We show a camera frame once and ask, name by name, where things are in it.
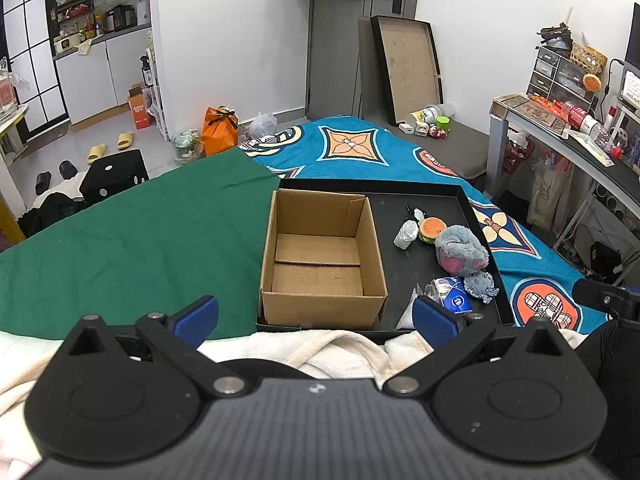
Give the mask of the blue tissue pack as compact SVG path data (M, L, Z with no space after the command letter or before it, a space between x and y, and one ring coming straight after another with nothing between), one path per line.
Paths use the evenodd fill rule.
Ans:
M439 303L449 312L465 314L473 311L473 306L460 278L456 276L435 278L433 285Z

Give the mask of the denim fabric pouch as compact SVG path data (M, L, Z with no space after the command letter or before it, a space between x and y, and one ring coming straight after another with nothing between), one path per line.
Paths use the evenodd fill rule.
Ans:
M465 291L472 297L490 304L498 295L499 289L495 285L491 274L486 271L475 272L463 279Z

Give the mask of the grey fluffy plush toy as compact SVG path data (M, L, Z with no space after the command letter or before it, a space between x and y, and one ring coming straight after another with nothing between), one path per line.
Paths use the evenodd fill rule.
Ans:
M466 226L448 226L436 238L435 248L439 265L451 275L465 278L488 266L487 249Z

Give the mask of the orange hamburger plush toy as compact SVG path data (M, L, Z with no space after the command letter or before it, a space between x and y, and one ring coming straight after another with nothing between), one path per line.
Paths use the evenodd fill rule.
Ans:
M442 231L447 229L447 225L442 219L437 217L428 217L419 223L418 237L422 242L434 244L437 237Z

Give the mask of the black stitched fabric toy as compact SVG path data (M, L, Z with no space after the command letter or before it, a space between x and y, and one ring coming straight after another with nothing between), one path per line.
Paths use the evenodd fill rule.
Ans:
M420 224L425 219L424 211L413 204L406 206L407 219Z

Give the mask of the green bed sheet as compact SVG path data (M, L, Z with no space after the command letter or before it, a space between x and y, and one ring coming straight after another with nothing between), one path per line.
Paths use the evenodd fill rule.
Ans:
M279 183L232 148L56 222L2 252L2 330L63 339L85 314L130 325L210 295L216 338L254 333Z

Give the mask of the brown cardboard box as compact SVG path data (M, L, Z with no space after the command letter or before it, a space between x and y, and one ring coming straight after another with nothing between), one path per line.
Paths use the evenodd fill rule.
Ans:
M260 314L270 326L368 330L388 297L370 200L287 190L271 196Z

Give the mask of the grey bench seat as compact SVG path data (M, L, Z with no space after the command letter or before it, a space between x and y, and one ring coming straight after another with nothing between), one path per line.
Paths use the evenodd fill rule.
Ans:
M488 136L455 120L451 124L450 133L446 139L436 140L403 133L388 121L378 49L375 47L371 19L365 16L358 18L358 41L361 88L360 117L367 122L384 127L398 139L424 148L464 180L472 183L480 180L486 172Z

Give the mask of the orange gift bag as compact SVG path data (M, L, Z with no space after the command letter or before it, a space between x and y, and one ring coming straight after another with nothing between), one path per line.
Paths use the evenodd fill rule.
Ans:
M206 110L201 131L206 157L233 148L238 144L238 136L239 121L233 108L218 106Z

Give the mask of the yellow slipper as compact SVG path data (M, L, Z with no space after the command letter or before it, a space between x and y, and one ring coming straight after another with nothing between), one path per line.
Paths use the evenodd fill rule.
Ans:
M107 145L105 143L100 143L93 145L90 148L90 152L87 156L87 164L91 166L96 160L102 158L107 150Z
M132 144L134 144L134 134L131 131L123 132L118 136L117 149L119 151L130 148Z

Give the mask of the white desk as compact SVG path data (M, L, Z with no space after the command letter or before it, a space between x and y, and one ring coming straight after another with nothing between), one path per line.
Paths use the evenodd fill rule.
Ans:
M535 102L525 94L515 93L496 96L491 101L489 110L489 143L485 195L498 196L503 186L503 155L508 140L510 126L520 128L535 140L547 145L562 155L585 174L602 184L629 211L639 217L639 176L623 162L616 160L611 167L605 167L591 155L575 138L562 139L559 136L561 122L549 113L553 119L552 129L537 122L547 110L541 107L534 117L524 115L531 112Z

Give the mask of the green lidded jar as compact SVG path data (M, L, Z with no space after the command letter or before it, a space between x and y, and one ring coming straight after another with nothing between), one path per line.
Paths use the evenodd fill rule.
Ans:
M450 129L450 118L446 116L438 116L436 118L436 126L442 130Z

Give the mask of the white kitchen cabinet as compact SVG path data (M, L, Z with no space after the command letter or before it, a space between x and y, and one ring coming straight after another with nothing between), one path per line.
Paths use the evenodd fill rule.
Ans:
M87 54L76 49L54 58L72 124L128 103L129 89L143 82L150 33L150 25L111 32L93 41Z

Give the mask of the grey door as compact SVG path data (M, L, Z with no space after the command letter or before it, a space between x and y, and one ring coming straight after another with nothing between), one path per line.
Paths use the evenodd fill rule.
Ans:
M360 18L414 18L418 0L310 0L305 113L360 114Z

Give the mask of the black-framed glass door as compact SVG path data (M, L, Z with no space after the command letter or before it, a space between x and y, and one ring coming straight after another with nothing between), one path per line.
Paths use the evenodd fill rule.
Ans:
M27 107L18 122L27 142L68 118L50 34L50 0L1 0L2 55L10 71L22 78L17 102Z

